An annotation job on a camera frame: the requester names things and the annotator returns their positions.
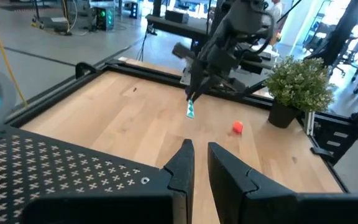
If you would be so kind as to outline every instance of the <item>wooden table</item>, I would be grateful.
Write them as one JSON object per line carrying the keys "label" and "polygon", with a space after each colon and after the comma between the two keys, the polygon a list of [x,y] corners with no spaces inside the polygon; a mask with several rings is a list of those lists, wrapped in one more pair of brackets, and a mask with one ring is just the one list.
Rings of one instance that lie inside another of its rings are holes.
{"label": "wooden table", "polygon": [[[184,139],[192,139],[193,223],[219,223],[208,180],[210,141],[296,192],[341,191],[321,158],[310,152],[310,140],[296,121],[279,129],[267,122],[268,111],[207,95],[195,103],[194,119],[186,117],[186,108],[182,89],[106,72],[22,129],[156,167],[162,167]],[[242,135],[231,132],[237,120],[244,123]]]}

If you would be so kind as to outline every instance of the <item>black box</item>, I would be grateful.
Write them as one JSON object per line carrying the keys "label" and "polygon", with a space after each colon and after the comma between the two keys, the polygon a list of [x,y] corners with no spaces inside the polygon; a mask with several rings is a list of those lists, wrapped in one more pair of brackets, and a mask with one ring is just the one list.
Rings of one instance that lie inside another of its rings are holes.
{"label": "black box", "polygon": [[189,14],[166,10],[165,19],[172,22],[186,24],[189,21]]}
{"label": "black box", "polygon": [[96,28],[99,30],[112,30],[114,28],[114,6],[96,7]]}

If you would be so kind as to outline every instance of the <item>perforated metal plate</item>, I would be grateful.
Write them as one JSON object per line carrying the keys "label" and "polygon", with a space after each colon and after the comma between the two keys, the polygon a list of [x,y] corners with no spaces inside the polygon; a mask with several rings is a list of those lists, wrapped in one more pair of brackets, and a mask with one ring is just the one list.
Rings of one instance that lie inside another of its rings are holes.
{"label": "perforated metal plate", "polygon": [[0,223],[19,223],[31,200],[54,193],[136,190],[158,169],[6,126],[0,137]]}

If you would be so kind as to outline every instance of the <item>computer tower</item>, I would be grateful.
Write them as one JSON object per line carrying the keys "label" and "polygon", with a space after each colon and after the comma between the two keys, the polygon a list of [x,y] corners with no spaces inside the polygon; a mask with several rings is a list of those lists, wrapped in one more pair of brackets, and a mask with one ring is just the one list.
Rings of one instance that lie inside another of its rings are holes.
{"label": "computer tower", "polygon": [[96,7],[96,28],[112,30],[114,28],[114,7]]}

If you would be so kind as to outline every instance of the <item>potted plant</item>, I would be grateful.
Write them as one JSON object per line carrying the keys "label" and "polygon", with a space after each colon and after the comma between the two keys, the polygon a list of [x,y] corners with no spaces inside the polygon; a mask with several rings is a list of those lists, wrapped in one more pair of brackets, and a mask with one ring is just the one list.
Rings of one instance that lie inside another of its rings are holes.
{"label": "potted plant", "polygon": [[327,73],[320,58],[295,60],[289,56],[280,62],[264,83],[274,96],[269,122],[287,128],[301,111],[327,110],[334,100]]}

